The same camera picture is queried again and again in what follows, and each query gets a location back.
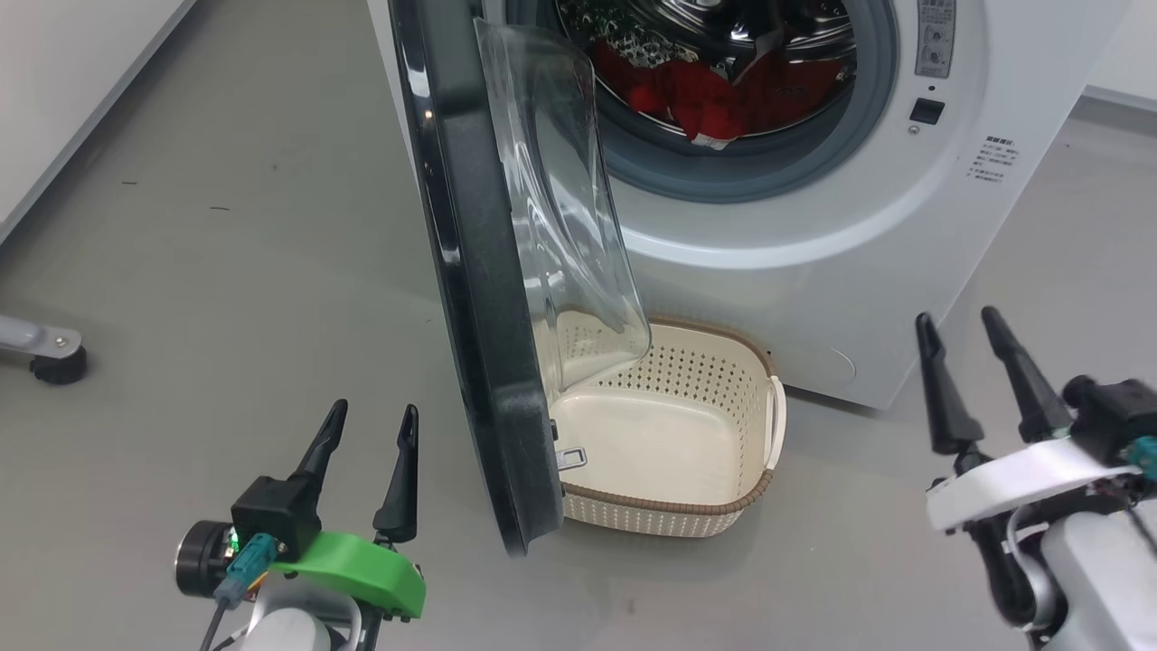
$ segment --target caster wheel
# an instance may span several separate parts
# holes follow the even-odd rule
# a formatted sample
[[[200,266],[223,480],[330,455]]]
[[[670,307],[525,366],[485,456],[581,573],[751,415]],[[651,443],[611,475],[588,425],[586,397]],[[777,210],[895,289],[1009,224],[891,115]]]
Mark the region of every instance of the caster wheel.
[[[62,387],[80,382],[88,371],[88,352],[84,347],[64,360],[36,356],[28,363],[28,370],[36,379],[47,385]]]

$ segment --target open door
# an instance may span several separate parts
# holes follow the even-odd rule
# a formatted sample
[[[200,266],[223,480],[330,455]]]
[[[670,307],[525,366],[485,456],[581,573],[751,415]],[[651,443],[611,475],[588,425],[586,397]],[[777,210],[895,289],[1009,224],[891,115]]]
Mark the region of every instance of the open door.
[[[603,169],[590,61],[471,0],[392,0],[451,347],[507,550],[562,523],[550,406],[650,331]]]

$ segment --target gray floor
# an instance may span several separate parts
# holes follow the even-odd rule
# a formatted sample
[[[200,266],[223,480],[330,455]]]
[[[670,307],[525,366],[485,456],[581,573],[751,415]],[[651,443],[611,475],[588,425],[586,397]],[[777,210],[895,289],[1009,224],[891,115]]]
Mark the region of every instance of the gray floor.
[[[1157,377],[1150,121],[1078,108],[945,323],[996,452],[1017,419],[987,302],[1056,383]],[[1023,648],[974,550],[924,523],[949,465],[912,382],[883,414],[794,398],[772,490],[724,535],[567,524],[508,560],[399,143],[363,3],[201,0],[0,249],[0,311],[79,328],[94,358],[60,390],[0,364],[6,648],[194,648],[212,608],[174,587],[176,542],[290,471],[339,397],[334,530],[369,533],[403,407],[422,410],[405,552],[427,616],[382,648]]]

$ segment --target white basket handle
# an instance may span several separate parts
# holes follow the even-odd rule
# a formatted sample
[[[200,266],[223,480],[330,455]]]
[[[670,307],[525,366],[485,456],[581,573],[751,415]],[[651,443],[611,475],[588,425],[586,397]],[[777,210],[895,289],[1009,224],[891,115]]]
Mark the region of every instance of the white basket handle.
[[[774,471],[780,463],[783,450],[783,432],[788,427],[788,399],[783,394],[783,383],[772,376],[772,386],[767,389],[767,430],[764,432],[764,458],[767,469]]]

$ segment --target laundry basket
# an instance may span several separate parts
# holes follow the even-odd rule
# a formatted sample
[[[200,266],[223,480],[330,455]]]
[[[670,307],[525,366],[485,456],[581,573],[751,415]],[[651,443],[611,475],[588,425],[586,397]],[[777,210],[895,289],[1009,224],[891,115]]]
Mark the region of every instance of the laundry basket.
[[[745,342],[651,323],[650,352],[551,406],[565,515],[646,534],[705,538],[730,527],[767,489],[783,445],[783,386]]]

